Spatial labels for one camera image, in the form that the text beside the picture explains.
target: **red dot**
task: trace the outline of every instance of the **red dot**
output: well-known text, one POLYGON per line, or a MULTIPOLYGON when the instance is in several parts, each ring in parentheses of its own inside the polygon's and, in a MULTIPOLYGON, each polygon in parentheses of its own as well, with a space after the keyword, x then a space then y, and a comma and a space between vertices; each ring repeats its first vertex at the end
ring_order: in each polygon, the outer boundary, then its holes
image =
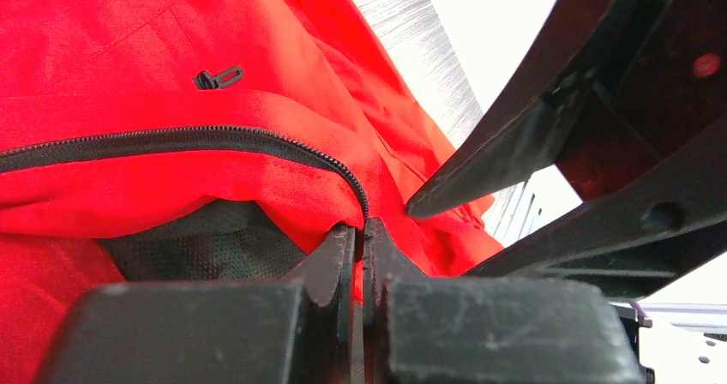
POLYGON ((721 64, 722 59, 717 54, 709 53, 694 60, 692 70, 697 77, 707 78, 716 73, 721 64))

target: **zipper teeth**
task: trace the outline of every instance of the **zipper teeth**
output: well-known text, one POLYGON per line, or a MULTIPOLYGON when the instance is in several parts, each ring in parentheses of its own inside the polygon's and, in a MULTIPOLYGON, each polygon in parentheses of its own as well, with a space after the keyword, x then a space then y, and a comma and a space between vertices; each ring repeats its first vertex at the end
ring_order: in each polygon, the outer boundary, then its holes
POLYGON ((274 131, 270 131, 268 129, 258 129, 258 128, 252 128, 252 127, 239 127, 239 126, 233 126, 233 125, 205 125, 205 126, 191 126, 191 127, 174 127, 169 129, 146 129, 141 131, 130 131, 130 132, 124 132, 124 133, 114 133, 114 134, 107 134, 107 135, 91 135, 88 137, 79 137, 79 138, 69 138, 65 140, 58 140, 58 141, 51 141, 51 142, 45 142, 42 144, 33 144, 31 146, 25 146, 25 147, 19 147, 11 150, 7 150, 0 153, 0 158, 10 155, 17 155, 20 153, 29 153, 32 151, 48 148, 48 147, 60 147, 64 145, 69 144, 77 144, 81 142, 92 142, 92 141, 98 141, 98 140, 108 140, 108 139, 119 139, 119 138, 133 138, 136 136, 143 136, 143 135, 151 135, 151 134, 163 134, 168 132, 196 132, 196 131, 205 131, 205 132, 240 132, 240 133, 250 133, 255 135, 265 135, 271 138, 274 138, 276 140, 285 141, 289 144, 292 144, 294 147, 297 147, 298 149, 305 151, 306 153, 310 153, 318 157, 319 159, 323 159, 326 163, 331 165, 335 172, 337 172, 340 176, 342 176, 351 186, 351 189, 353 189, 353 192, 356 194, 356 197, 358 198, 359 203, 361 204, 361 210, 363 213, 363 219, 364 221, 369 217, 369 200, 366 195, 366 190, 364 189, 364 186, 361 184, 360 181, 358 181, 358 178, 356 175, 351 171, 348 167, 346 167, 342 162, 338 161, 334 157, 320 151, 316 150, 315 148, 302 143, 298 140, 293 140, 292 138, 289 138, 285 135, 282 135, 281 133, 277 133, 274 131))

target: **mesh lining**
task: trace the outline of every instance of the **mesh lining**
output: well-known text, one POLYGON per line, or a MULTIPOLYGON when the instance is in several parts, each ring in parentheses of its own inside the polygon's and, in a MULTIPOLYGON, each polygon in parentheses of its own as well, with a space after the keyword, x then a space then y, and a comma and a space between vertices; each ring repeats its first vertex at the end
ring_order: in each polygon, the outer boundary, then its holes
POLYGON ((129 281, 277 278, 305 256, 251 202, 216 201, 171 223, 99 242, 129 281))

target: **red jacket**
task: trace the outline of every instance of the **red jacket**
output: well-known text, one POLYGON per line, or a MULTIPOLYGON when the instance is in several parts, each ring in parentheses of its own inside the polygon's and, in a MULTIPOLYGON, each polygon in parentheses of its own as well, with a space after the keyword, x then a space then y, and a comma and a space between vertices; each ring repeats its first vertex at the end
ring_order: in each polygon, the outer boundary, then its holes
MULTIPOLYGON (((0 0, 0 11, 2 152, 143 129, 270 129, 351 168, 371 216, 426 273, 459 274, 501 248, 479 218, 490 198, 433 219, 406 216, 404 203, 453 148, 351 0, 0 0), (236 65, 245 77, 226 89, 192 82, 236 65)), ((123 280, 94 239, 215 199, 257 201, 305 252, 338 222, 364 223, 339 176, 263 154, 157 153, 0 173, 0 381, 28 381, 70 304, 123 280)))

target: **black zipper slider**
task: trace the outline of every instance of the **black zipper slider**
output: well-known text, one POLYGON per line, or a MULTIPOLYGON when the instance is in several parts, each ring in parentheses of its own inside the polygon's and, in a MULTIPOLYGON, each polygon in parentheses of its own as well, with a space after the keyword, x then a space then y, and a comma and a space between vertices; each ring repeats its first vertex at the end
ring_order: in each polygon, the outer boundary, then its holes
POLYGON ((209 71, 202 71, 197 77, 193 78, 192 81, 200 90, 216 90, 217 88, 229 87, 232 84, 243 79, 245 73, 239 66, 226 69, 225 71, 211 75, 209 71))

